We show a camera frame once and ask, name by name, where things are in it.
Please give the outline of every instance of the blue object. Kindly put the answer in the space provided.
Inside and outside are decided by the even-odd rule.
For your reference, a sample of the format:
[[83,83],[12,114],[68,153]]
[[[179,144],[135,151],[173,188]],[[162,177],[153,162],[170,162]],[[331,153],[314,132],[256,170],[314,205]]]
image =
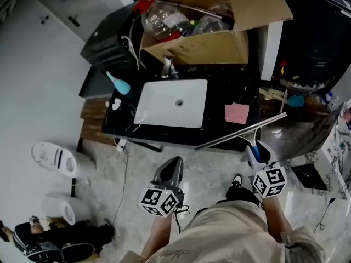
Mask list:
[[305,99],[303,96],[291,96],[288,98],[287,103],[290,107],[296,108],[296,107],[302,107],[305,105]]
[[111,73],[109,71],[106,71],[107,76],[109,77],[109,79],[112,81],[112,83],[114,84],[115,88],[123,95],[128,94],[129,91],[131,90],[131,86],[121,80],[121,79],[117,79],[114,76],[111,75]]
[[261,155],[259,153],[259,149],[258,149],[257,145],[252,147],[252,153],[253,153],[254,157],[256,158],[256,160],[260,163],[261,162]]

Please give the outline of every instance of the pink cloth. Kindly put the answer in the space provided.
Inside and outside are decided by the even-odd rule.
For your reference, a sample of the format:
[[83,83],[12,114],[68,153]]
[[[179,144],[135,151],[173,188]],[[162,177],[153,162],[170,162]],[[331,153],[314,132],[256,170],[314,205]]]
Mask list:
[[225,120],[231,123],[246,124],[248,105],[236,104],[225,106]]

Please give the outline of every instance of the sink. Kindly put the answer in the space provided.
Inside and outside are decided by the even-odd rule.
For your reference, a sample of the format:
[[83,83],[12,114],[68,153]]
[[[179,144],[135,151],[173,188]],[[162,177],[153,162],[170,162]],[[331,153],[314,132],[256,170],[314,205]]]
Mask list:
[[134,124],[201,128],[207,80],[164,80],[144,85]]

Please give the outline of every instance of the shoe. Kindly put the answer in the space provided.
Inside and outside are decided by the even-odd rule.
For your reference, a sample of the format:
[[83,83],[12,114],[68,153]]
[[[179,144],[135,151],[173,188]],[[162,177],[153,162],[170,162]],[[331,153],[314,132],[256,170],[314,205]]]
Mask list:
[[237,187],[241,187],[242,184],[242,177],[240,174],[237,174],[234,176],[233,181],[231,183],[231,186],[237,186]]

